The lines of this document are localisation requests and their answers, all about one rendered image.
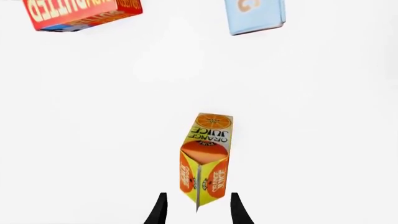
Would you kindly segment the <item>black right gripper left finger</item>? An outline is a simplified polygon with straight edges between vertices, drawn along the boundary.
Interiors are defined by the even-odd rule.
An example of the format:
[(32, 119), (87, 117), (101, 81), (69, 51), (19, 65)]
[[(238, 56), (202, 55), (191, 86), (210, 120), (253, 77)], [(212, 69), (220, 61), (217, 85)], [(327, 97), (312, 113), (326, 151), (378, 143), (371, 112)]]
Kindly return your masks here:
[(168, 201), (167, 194), (162, 192), (143, 224), (165, 224), (167, 218)]

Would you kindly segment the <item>pale blue printed carton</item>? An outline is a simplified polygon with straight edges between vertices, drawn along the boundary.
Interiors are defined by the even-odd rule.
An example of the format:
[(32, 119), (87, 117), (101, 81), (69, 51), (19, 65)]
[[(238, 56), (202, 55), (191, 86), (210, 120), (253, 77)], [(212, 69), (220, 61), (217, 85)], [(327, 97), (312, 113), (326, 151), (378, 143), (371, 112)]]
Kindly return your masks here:
[(282, 27), (285, 0), (224, 0), (229, 33), (242, 35)]

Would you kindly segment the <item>orange juice carton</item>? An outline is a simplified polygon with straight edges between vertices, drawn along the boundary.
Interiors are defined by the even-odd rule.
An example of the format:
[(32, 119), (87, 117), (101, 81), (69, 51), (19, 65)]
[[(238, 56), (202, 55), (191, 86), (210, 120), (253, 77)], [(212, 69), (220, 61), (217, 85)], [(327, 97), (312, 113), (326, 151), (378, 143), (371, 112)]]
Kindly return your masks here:
[(196, 208), (225, 196), (233, 117), (199, 113), (180, 147), (180, 190)]

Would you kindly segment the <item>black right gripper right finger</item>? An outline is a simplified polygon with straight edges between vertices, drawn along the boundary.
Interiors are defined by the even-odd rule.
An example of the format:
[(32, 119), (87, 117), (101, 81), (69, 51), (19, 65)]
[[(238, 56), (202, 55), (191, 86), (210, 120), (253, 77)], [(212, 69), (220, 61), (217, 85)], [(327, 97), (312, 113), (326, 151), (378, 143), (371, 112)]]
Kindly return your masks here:
[(231, 193), (230, 209), (233, 224), (254, 224), (236, 192)]

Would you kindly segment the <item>red printed food box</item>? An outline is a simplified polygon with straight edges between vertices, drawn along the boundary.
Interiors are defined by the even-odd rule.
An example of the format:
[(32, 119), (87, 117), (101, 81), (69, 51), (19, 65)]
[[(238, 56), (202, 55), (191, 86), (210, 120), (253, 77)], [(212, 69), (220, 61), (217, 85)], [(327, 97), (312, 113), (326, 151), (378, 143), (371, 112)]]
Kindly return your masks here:
[(34, 29), (76, 32), (143, 13), (140, 0), (22, 0)]

